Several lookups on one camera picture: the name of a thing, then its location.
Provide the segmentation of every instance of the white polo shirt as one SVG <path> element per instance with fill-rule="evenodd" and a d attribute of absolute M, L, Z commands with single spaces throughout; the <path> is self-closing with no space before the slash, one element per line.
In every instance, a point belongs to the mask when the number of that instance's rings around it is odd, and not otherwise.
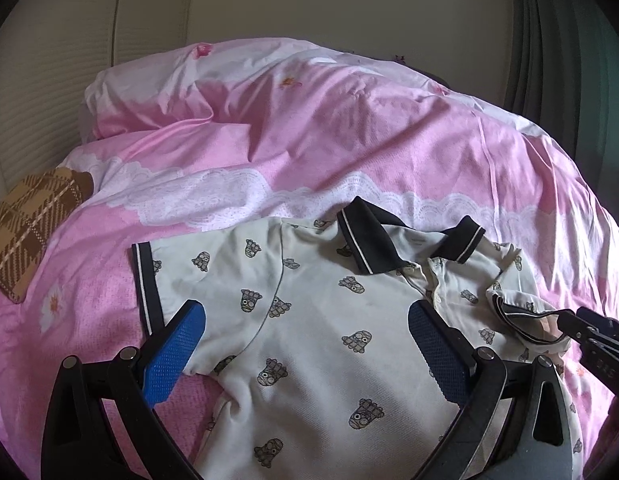
<path fill-rule="evenodd" d="M 408 329 L 417 300 L 501 359 L 547 351 L 560 363 L 568 341 L 546 342 L 552 308 L 525 255 L 484 232 L 469 217 L 418 232 L 357 197 L 335 222 L 263 218 L 134 245 L 149 334 L 185 300 L 205 306 L 185 373 L 214 375 L 224 394 L 196 470 L 214 480 L 411 478 L 459 411 Z M 526 314 L 526 330 L 513 330 Z"/>

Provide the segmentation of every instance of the shirt collar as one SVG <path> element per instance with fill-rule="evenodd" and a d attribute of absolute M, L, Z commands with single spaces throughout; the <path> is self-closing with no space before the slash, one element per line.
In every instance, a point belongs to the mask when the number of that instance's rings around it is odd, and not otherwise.
<path fill-rule="evenodd" d="M 336 215 L 338 225 L 363 274 L 381 274 L 409 264 L 398 256 L 384 225 L 407 227 L 392 213 L 357 196 Z M 469 216 L 456 227 L 442 231 L 446 237 L 429 256 L 464 264 L 474 252 L 485 230 Z"/>

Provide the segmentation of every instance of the checkered cushion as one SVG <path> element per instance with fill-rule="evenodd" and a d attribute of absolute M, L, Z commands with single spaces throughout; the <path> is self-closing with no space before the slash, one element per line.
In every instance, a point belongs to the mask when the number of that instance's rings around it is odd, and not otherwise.
<path fill-rule="evenodd" d="M 0 290 L 25 299 L 54 230 L 94 189 L 89 173 L 56 168 L 21 180 L 0 202 Z"/>

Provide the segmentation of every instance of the blue gripper pad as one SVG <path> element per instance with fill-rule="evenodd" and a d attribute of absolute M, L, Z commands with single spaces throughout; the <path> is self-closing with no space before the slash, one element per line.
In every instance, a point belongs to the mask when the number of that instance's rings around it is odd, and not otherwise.
<path fill-rule="evenodd" d="M 189 303 L 192 304 L 190 311 L 143 370 L 142 393 L 150 408 L 168 399 L 205 332 L 205 308 L 201 303 L 192 300 L 186 302 L 182 308 Z M 161 330 L 170 330 L 170 325 L 171 322 Z"/>
<path fill-rule="evenodd" d="M 467 404 L 470 393 L 469 371 L 420 306 L 420 301 L 410 307 L 407 323 L 443 397 L 459 406 Z"/>

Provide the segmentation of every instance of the pink fabric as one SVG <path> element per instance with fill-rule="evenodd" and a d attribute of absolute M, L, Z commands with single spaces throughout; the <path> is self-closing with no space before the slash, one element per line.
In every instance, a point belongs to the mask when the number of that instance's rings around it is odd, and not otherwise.
<path fill-rule="evenodd" d="M 294 40 L 194 45 L 99 74 L 82 127 L 98 140 L 64 164 L 91 171 L 95 195 L 52 236 L 26 301 L 0 295 L 0 438 L 31 478 L 62 358 L 142 341 L 134 242 L 267 215 L 329 219 L 359 194 L 420 230 L 470 214 L 525 249 L 557 308 L 619 317 L 619 229 L 573 162 L 529 121 L 398 64 Z M 611 394 L 577 358 L 565 356 L 565 383 L 586 457 Z M 183 378 L 158 407 L 191 460 L 218 393 Z"/>

